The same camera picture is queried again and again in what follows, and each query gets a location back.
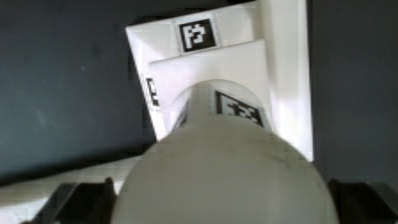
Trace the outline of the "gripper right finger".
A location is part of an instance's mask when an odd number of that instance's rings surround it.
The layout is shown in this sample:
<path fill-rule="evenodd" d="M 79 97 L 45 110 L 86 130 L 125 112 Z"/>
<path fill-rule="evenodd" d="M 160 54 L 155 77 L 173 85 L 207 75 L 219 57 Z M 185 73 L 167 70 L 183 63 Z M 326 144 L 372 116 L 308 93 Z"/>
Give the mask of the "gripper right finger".
<path fill-rule="evenodd" d="M 329 181 L 340 224 L 398 224 L 398 192 L 386 183 Z"/>

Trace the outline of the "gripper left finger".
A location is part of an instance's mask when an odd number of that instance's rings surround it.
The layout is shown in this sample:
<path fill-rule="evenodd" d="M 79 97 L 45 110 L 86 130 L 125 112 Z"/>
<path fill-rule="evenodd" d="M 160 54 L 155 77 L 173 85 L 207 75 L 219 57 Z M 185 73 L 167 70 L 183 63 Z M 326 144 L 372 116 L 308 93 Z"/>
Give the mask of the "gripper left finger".
<path fill-rule="evenodd" d="M 116 204 L 114 180 L 63 183 L 24 224 L 111 224 Z"/>

